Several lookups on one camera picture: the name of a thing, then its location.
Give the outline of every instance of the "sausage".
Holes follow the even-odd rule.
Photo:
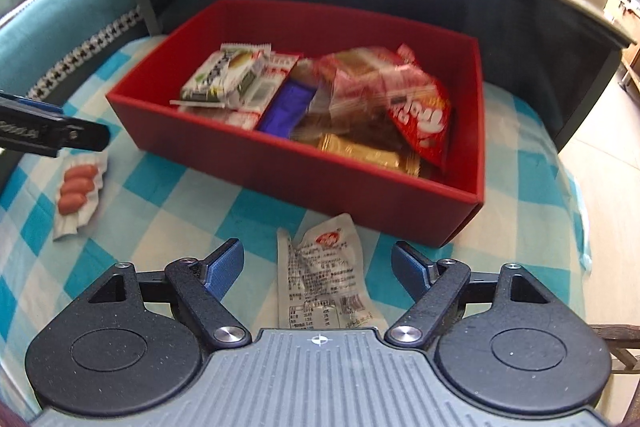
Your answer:
[[[93,178],[98,173],[95,165],[76,165],[65,172],[65,182],[74,178]]]
[[[94,190],[95,185],[89,178],[71,178],[68,182],[64,182],[60,187],[60,196],[65,194],[88,194]]]
[[[58,200],[58,211],[61,216],[68,216],[68,214],[80,210],[85,203],[86,196],[84,194],[65,194]]]

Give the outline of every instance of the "snack wrapper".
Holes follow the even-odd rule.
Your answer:
[[[60,188],[65,185],[65,181],[60,183],[56,196],[56,213],[53,217],[52,238],[54,240],[63,235],[78,233],[78,228],[84,227],[94,215],[95,209],[98,207],[98,191],[102,188],[102,176],[107,170],[107,151],[67,156],[62,168],[63,179],[66,172],[79,166],[95,166],[97,169],[97,173],[91,178],[93,189],[84,194],[86,203],[82,204],[77,212],[62,216],[59,210],[60,200],[65,196],[68,197],[68,194],[60,194]]]
[[[267,58],[262,74],[253,81],[235,104],[230,104],[231,107],[210,107],[207,104],[194,102],[183,105],[178,110],[222,121],[245,130],[253,130],[298,58],[299,55],[271,54]],[[182,105],[175,100],[170,103]]]
[[[431,84],[431,77],[412,58],[404,45],[398,53],[370,47],[326,55],[314,64],[321,79],[316,97],[327,101],[332,120],[362,119]]]
[[[290,79],[282,86],[275,100],[260,120],[258,131],[290,138],[290,134],[300,120],[313,98],[315,90]]]
[[[222,44],[209,55],[180,90],[177,105],[198,107],[238,106],[242,95],[262,74],[271,46]]]
[[[436,78],[432,80],[430,89],[407,96],[388,113],[412,149],[444,171],[451,103],[445,87]]]
[[[277,235],[281,328],[386,330],[364,283],[362,245],[349,214],[309,229],[296,247],[287,230]]]
[[[411,151],[408,154],[388,151],[353,142],[343,136],[327,134],[320,140],[318,149],[345,158],[354,158],[392,171],[404,172],[410,176],[420,175],[420,156]]]

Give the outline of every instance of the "gold wrapper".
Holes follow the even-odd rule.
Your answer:
[[[402,155],[393,151],[375,149],[336,134],[325,134],[320,140],[318,149],[412,176],[420,174],[420,156],[414,152]]]

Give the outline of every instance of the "red box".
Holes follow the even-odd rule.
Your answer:
[[[222,42],[270,42],[319,57],[356,46],[411,47],[449,89],[447,171],[425,180],[311,146],[177,112],[169,100]],[[440,247],[484,201],[484,100],[478,43],[378,13],[275,0],[219,0],[185,22],[107,95],[140,149],[365,227]]]

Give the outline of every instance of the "black clamp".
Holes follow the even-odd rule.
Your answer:
[[[207,274],[221,264],[224,289],[244,264],[237,239],[201,262],[181,259],[160,272],[114,264],[27,350],[25,368],[41,406],[82,416],[139,412],[187,386],[208,353],[251,343],[250,332],[207,289]],[[148,311],[144,302],[171,304],[179,320]]]
[[[106,125],[65,116],[57,105],[0,91],[0,148],[55,157],[63,147],[102,151],[110,139]]]
[[[562,413],[600,396],[610,373],[606,345],[522,266],[475,274],[398,242],[392,267],[416,302],[385,340],[429,349],[436,370],[469,398],[527,415]],[[462,318],[466,304],[480,302],[491,309]]]

